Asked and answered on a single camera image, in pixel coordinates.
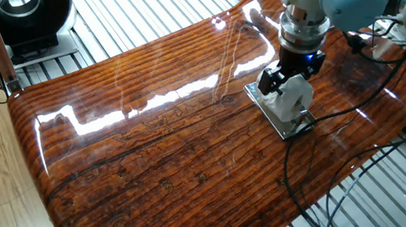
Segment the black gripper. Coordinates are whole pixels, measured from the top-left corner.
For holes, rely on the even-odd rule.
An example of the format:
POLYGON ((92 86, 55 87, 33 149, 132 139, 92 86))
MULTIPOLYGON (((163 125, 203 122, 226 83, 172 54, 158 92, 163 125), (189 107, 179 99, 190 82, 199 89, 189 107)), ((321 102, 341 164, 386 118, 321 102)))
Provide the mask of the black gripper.
POLYGON ((283 92, 280 86, 284 84, 292 75, 302 74, 305 80, 318 74, 326 54, 321 50, 311 53, 295 53, 284 47, 280 47, 279 62, 274 67, 266 67, 259 78, 258 89, 263 95, 283 92))

